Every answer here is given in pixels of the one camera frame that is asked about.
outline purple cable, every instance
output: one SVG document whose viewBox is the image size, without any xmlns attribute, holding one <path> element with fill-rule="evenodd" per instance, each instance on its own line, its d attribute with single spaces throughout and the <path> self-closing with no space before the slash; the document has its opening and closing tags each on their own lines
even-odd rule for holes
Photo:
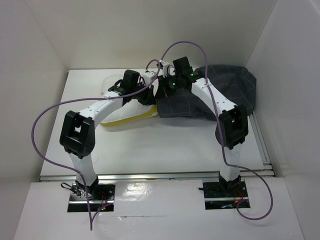
<svg viewBox="0 0 320 240">
<path fill-rule="evenodd" d="M 205 83 L 208 84 L 208 58 L 207 58 L 207 54 L 205 52 L 205 50 L 200 46 L 198 45 L 197 43 L 195 42 L 192 42 L 192 41 L 177 41 L 175 43 L 173 43 L 172 45 L 170 45 L 167 50 L 165 50 L 164 54 L 162 55 L 161 57 L 161 60 L 164 59 L 165 55 L 167 54 L 167 52 L 175 45 L 177 44 L 181 44 L 181 43 L 186 43 L 186 44 L 192 44 L 192 45 L 195 45 L 197 46 L 201 52 L 203 53 L 203 56 L 204 56 L 204 60 L 205 60 L 205 70 L 204 70 L 204 77 L 205 77 Z M 217 106 L 216 106 L 216 101 L 215 101 L 215 97 L 214 97 L 214 94 L 210 88 L 210 85 L 207 85 L 208 87 L 208 90 L 209 90 L 209 93 L 210 93 L 210 96 L 211 96 L 211 99 L 212 99 L 212 103 L 213 103 L 213 108 L 214 108 L 214 113 L 215 113 L 215 116 L 216 116 L 216 122 L 217 122 L 217 126 L 218 126 L 218 131 L 219 131 L 219 136 L 220 136 L 220 139 L 223 139 L 223 134 L 222 134 L 222 129 L 221 129 L 221 124 L 220 124 L 220 120 L 218 118 L 218 109 L 217 109 Z M 223 161 L 225 163 L 225 165 L 229 166 L 229 167 L 234 167 L 234 168 L 239 168 L 239 169 L 244 169 L 244 170 L 247 170 L 251 173 L 253 173 L 254 175 L 256 175 L 257 177 L 259 177 L 263 183 L 265 184 L 266 188 L 268 189 L 269 191 L 269 194 L 270 194 L 270 200 L 271 200 L 271 204 L 270 204 L 270 208 L 268 210 L 268 212 L 261 216 L 261 217 L 257 217 L 257 218 L 252 218 L 252 217 L 248 217 L 248 216 L 245 216 L 243 215 L 240 210 L 239 210 L 239 206 L 241 203 L 245 202 L 246 200 L 243 200 L 243 201 L 240 201 L 238 202 L 238 204 L 236 205 L 236 210 L 238 211 L 238 213 L 245 219 L 248 219 L 248 220 L 261 220 L 261 219 L 264 219 L 266 216 L 268 216 L 271 211 L 272 211 L 272 208 L 274 206 L 274 197 L 272 195 L 272 192 L 271 192 L 271 189 L 269 187 L 269 185 L 267 184 L 267 182 L 258 174 L 256 173 L 255 171 L 251 170 L 250 168 L 247 168 L 247 167 L 244 167 L 244 166 L 238 166 L 238 165 L 233 165 L 233 164 L 229 164 L 227 162 L 227 159 L 226 159 L 226 153 L 225 153 L 225 143 L 224 141 L 221 141 L 221 149 L 222 149 L 222 156 L 223 156 Z"/>
<path fill-rule="evenodd" d="M 130 93 L 130 94 L 127 94 L 127 95 L 123 95 L 123 96 L 113 96 L 113 97 L 109 97 L 107 98 L 108 100 L 112 100 L 112 99 L 123 99 L 123 98 L 127 98 L 127 97 L 132 97 L 138 93 L 141 93 L 142 91 L 146 90 L 147 88 L 149 88 L 151 86 L 151 84 L 158 78 L 158 74 L 160 72 L 160 62 L 156 59 L 154 60 L 151 60 L 149 63 L 148 63 L 148 66 L 152 63 L 152 62 L 157 62 L 158 63 L 158 70 L 155 74 L 155 76 L 153 77 L 153 79 L 151 80 L 151 82 L 146 85 L 144 88 L 140 89 L 139 91 L 136 91 L 136 92 L 133 92 L 133 93 Z M 58 107 L 60 105 L 64 105 L 64 104 L 70 104 L 70 103 L 75 103 L 75 102 L 81 102 L 81 101 L 89 101 L 89 100 L 106 100 L 106 98 L 104 97 L 88 97 L 88 98 L 79 98 L 79 99 L 74 99 L 74 100 L 69 100 L 69 101 L 63 101 L 63 102 L 59 102 L 57 104 L 54 104 L 50 107 L 48 107 L 47 109 L 45 109 L 43 112 L 41 112 L 39 114 L 39 116 L 35 119 L 33 125 L 32 125 L 32 129 L 31 129 L 31 141 L 32 141 L 32 145 L 33 145 L 33 148 L 34 150 L 36 151 L 36 153 L 45 161 L 47 161 L 48 163 L 50 164 L 53 164 L 55 166 L 58 166 L 58 167 L 61 167 L 61 168 L 65 168 L 65 169 L 69 169 L 69 170 L 72 170 L 74 172 L 76 172 L 77 174 L 80 175 L 80 177 L 82 178 L 82 181 L 83 181 L 83 185 L 84 185 L 84 191 L 85 191 L 85 197 L 86 197 L 86 204 L 87 204 L 87 208 L 88 208 L 88 213 L 89 213 L 89 219 L 90 219 L 90 230 L 92 231 L 93 229 L 93 221 L 95 219 L 95 216 L 98 214 L 98 212 L 102 209 L 98 209 L 97 212 L 94 214 L 94 216 L 92 217 L 91 215 L 91 208 L 90 208 L 90 203 L 89 203 L 89 197 L 88 197 L 88 188 L 87 188 L 87 183 L 86 183 L 86 180 L 84 178 L 84 176 L 82 175 L 82 173 L 73 168 L 73 167 L 70 167 L 70 166 L 66 166 L 66 165 L 63 165 L 63 164 L 60 164 L 60 163 L 57 163 L 57 162 L 54 162 L 54 161 L 51 161 L 49 160 L 48 158 L 46 158 L 38 149 L 37 145 L 36 145 L 36 141 L 35 141 L 35 130 L 36 130 L 36 125 L 39 121 L 39 119 L 46 113 L 48 112 L 49 110 L 55 108 L 55 107 Z"/>
</svg>

